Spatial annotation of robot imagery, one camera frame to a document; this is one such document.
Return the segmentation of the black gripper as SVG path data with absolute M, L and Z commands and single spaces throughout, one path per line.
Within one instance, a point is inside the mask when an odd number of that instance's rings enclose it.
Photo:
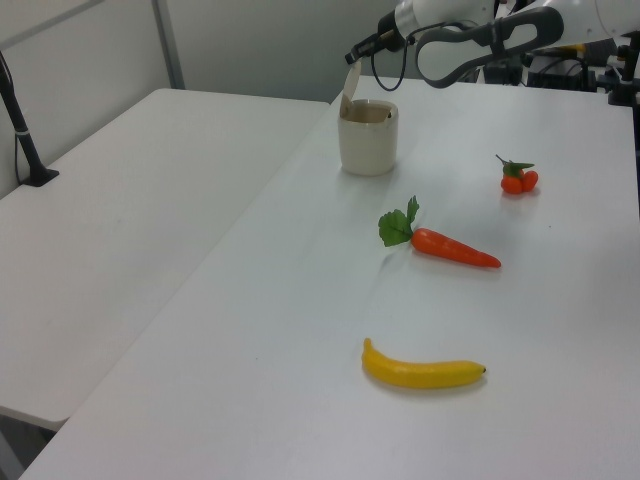
M 404 48 L 404 37 L 398 30 L 395 13 L 390 12 L 380 19 L 377 32 L 357 43 L 345 55 L 348 64 L 354 64 L 358 59 L 358 52 L 379 52 L 388 50 L 397 52 Z

